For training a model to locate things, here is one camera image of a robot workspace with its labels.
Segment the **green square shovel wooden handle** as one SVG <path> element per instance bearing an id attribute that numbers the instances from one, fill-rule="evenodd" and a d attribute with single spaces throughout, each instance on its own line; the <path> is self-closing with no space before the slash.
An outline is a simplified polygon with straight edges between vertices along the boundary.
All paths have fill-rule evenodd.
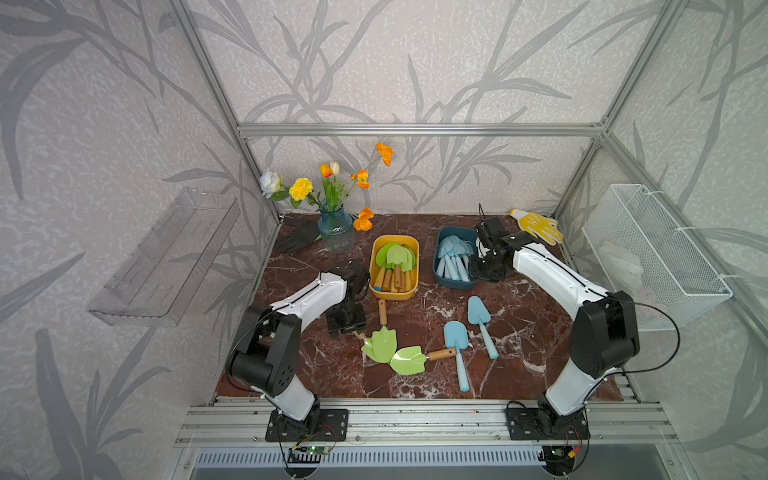
<path id="1" fill-rule="evenodd" d="M 405 347 L 397 350 L 389 362 L 390 367 L 403 376 L 417 375 L 426 370 L 428 361 L 455 357 L 457 350 L 448 348 L 424 353 L 420 346 Z"/>

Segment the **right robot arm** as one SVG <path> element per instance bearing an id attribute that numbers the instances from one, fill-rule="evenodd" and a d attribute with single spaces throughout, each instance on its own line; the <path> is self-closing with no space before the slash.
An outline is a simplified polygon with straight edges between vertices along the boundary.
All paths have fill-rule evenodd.
<path id="1" fill-rule="evenodd" d="M 523 275 L 570 316 L 569 360 L 538 404 L 553 421 L 575 415 L 607 375 L 640 352 L 632 297 L 591 282 L 531 234 L 507 232 L 498 218 L 481 221 L 475 232 L 478 253 L 470 259 L 472 278 L 500 282 Z"/>

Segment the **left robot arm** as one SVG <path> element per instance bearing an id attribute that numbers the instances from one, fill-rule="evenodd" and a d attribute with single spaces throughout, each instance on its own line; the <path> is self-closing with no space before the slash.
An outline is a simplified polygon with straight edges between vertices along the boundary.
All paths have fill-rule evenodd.
<path id="1" fill-rule="evenodd" d="M 264 395 L 293 423 L 314 426 L 320 404 L 297 376 L 302 332 L 323 318 L 329 334 L 361 334 L 367 328 L 362 298 L 370 281 L 357 262 L 322 271 L 291 296 L 249 307 L 235 334 L 224 374 L 241 389 Z"/>

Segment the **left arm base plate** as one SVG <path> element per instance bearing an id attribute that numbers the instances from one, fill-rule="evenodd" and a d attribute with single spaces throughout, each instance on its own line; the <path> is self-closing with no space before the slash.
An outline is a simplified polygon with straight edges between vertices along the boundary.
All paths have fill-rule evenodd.
<path id="1" fill-rule="evenodd" d="M 294 420 L 277 410 L 271 412 L 265 440 L 270 443 L 299 441 L 345 441 L 348 409 L 314 408 L 304 420 Z"/>

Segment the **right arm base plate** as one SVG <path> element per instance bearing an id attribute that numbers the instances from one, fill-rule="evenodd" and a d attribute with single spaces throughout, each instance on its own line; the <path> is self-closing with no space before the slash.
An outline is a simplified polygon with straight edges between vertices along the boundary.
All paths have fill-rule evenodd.
<path id="1" fill-rule="evenodd" d="M 530 407 L 511 400 L 506 405 L 505 418 L 511 440 L 583 442 L 591 439 L 584 408 L 559 416 L 549 407 Z"/>

